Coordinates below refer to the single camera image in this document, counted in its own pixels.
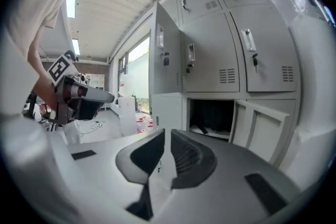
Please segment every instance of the floor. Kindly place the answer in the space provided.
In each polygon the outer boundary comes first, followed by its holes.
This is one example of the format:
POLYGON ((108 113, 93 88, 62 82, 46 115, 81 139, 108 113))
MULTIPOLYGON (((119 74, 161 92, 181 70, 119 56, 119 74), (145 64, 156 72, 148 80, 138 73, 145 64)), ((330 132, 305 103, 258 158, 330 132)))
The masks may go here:
MULTIPOLYGON (((64 131, 58 128, 66 142, 64 131)), ((112 140, 123 137, 119 117, 111 110, 101 110, 91 121, 79 121, 80 143, 112 140)))

